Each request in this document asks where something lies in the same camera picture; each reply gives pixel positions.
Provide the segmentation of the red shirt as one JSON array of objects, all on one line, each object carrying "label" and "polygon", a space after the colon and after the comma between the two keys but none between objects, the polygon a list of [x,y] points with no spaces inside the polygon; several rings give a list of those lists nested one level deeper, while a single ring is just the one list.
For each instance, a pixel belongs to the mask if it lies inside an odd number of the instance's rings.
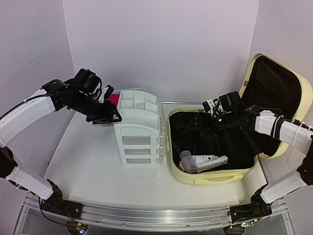
[{"label": "red shirt", "polygon": [[119,97],[120,97],[120,94],[111,94],[107,100],[110,101],[115,106],[117,106],[118,101],[119,101]]}]

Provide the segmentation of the pale yellow hard-shell suitcase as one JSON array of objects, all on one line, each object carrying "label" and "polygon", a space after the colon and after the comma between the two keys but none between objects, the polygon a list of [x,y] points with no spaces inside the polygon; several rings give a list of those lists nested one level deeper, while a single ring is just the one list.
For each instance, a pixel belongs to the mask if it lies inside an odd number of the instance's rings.
[{"label": "pale yellow hard-shell suitcase", "polygon": [[[313,102],[313,89],[306,78],[263,54],[252,58],[239,94],[245,107],[279,108],[285,117],[297,120],[305,117]],[[272,159],[286,152],[287,144],[242,128],[219,132],[218,140],[204,138],[199,131],[188,129],[188,122],[200,112],[203,110],[179,108],[168,117],[171,169],[183,183],[214,185],[238,181],[255,167],[258,157]],[[225,155],[228,162],[202,173],[185,173],[179,168],[183,150],[197,155]]]}]

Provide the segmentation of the white lotion tube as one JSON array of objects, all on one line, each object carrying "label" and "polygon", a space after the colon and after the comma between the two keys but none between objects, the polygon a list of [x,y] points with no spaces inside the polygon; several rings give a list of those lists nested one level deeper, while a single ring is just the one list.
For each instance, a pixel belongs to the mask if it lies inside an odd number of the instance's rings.
[{"label": "white lotion tube", "polygon": [[216,155],[192,155],[195,164],[202,164],[204,162],[217,159]]}]

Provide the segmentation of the white plastic drawer organizer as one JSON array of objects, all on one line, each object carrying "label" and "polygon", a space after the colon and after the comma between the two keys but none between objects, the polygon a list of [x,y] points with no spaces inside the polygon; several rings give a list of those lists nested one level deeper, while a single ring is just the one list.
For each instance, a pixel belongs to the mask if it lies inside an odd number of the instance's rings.
[{"label": "white plastic drawer organizer", "polygon": [[122,121],[114,124],[114,130],[122,165],[162,165],[166,127],[157,96],[141,90],[121,90],[117,110]]}]

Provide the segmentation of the white toothpaste box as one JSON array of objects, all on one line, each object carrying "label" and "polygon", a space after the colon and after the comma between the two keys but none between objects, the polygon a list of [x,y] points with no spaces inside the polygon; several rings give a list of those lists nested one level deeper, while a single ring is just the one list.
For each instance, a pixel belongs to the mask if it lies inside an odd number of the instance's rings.
[{"label": "white toothpaste box", "polygon": [[227,162],[228,162],[227,156],[210,157],[210,159],[206,161],[196,163],[197,173],[217,168],[219,166],[227,164]]}]

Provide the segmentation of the clear plastic bottle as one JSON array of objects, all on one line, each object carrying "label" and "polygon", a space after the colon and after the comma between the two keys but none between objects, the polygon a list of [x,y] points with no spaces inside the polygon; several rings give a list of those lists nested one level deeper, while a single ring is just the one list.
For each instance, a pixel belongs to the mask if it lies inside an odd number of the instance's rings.
[{"label": "clear plastic bottle", "polygon": [[185,170],[185,172],[189,174],[193,174],[197,172],[197,167],[195,164],[195,161],[193,159],[193,156],[189,150],[184,150],[180,153],[180,161],[181,164]]}]

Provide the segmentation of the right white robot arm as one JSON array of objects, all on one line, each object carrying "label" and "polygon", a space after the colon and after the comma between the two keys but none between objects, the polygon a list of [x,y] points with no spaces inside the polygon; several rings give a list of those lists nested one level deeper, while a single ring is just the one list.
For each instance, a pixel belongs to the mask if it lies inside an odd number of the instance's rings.
[{"label": "right white robot arm", "polygon": [[204,136],[216,137],[219,132],[235,128],[267,136],[305,154],[297,169],[258,189],[246,206],[251,217],[270,208],[278,198],[313,184],[313,128],[297,119],[289,119],[279,108],[258,105],[244,107],[237,91],[203,102],[204,111],[188,124]]}]

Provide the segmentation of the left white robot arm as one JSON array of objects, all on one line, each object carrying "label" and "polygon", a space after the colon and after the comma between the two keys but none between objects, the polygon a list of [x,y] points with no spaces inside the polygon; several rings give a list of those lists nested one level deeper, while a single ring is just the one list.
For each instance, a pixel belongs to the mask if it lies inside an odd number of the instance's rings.
[{"label": "left white robot arm", "polygon": [[58,111],[67,108],[86,117],[94,124],[121,122],[116,105],[110,101],[114,92],[111,85],[104,86],[102,79],[88,69],[80,69],[66,81],[53,79],[42,85],[34,94],[24,99],[0,117],[0,177],[13,185],[29,191],[47,206],[61,214],[66,209],[62,193],[50,180],[18,157],[14,144],[26,134],[38,137],[44,131],[36,131],[43,121],[51,120]]}]

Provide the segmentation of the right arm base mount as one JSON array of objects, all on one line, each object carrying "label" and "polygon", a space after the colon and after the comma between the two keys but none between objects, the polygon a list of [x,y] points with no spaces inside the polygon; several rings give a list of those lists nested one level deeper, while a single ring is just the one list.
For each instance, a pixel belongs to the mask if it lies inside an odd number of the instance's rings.
[{"label": "right arm base mount", "polygon": [[229,208],[227,215],[231,218],[231,224],[249,222],[272,214],[271,203],[267,204],[261,197],[261,191],[264,187],[259,188],[252,195],[250,203]]}]

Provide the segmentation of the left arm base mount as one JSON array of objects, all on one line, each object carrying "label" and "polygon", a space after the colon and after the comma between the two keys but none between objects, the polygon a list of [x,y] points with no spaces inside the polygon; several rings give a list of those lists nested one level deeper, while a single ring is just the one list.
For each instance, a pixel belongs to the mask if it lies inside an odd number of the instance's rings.
[{"label": "left arm base mount", "polygon": [[51,184],[53,193],[48,199],[40,202],[40,208],[46,212],[79,219],[82,214],[83,204],[64,199],[59,187],[51,180],[48,179],[47,181]]}]

